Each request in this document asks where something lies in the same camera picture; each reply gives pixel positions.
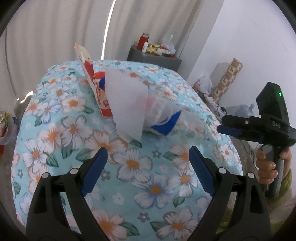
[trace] red thermos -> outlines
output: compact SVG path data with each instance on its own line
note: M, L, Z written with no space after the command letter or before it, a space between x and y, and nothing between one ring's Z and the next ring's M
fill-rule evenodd
M140 37L137 49L142 50L143 46L144 46L144 43L148 42L148 39L149 39L149 34L148 33L143 33L142 36Z

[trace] blue floral fabric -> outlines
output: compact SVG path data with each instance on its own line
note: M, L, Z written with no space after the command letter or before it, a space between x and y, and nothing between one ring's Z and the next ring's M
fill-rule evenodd
M215 116L176 72L126 61L93 64L95 72L109 67L140 76L151 92L182 108L185 124L177 124L166 137L144 131L141 143L126 143L112 117L102 117L78 61L49 68L34 90L17 137L11 178L18 220L26 225L44 172L65 174L105 147L108 162L86 202L109 239L186 238L212 199L189 162L190 147L196 145L217 166L242 175L237 151L228 136L217 132ZM66 195L62 200L69 225L79 231Z

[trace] floor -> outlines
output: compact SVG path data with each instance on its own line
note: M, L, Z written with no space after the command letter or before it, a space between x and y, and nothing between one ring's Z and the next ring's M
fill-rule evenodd
M23 114L25 112L27 105L30 102L30 99L31 98L28 97L24 103L19 104L15 109L15 114L19 120L19 123L22 120ZM254 161L252 160L251 155L249 153L249 150L250 150L249 144L246 141L237 140L232 137L231 137L231 140L240 156L242 167L243 167L243 174L246 175L248 172L253 172L257 176L257 169L255 168L253 164ZM12 163L15 143L16 142L13 141L10 144L6 145L4 149L4 155L0 156L0 190L1 190L0 201L2 202L8 215L11 217L11 219L16 224L16 226L23 233L25 233L24 226L20 224L15 214L15 206L13 202L12 189L11 189L11 176L10 176L11 171L10 170L11 170L11 163Z

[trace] person's hand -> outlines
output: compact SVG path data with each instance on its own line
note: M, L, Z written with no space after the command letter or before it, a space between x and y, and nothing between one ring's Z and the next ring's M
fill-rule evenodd
M265 153L261 150L257 151L256 157L257 157L256 166L259 168L258 170L259 183L266 184L266 185L271 184L278 175L277 170L274 170L276 167L276 164L273 161L266 160ZM291 166L292 153L290 151L290 148L289 147L285 148L281 152L279 157L285 161L284 172L283 172L283 178L284 178L288 174Z

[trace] device handle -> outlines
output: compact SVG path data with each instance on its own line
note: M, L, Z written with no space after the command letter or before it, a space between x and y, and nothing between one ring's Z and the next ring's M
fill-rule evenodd
M284 172L284 160L280 159L279 155L282 152L283 148L281 147L272 147L272 146L262 146L260 150L265 152L266 160L273 161L276 164L275 170L278 171L277 177L269 185L260 184L265 197L268 198L277 198L279 197L279 191L281 189L281 182L283 180Z

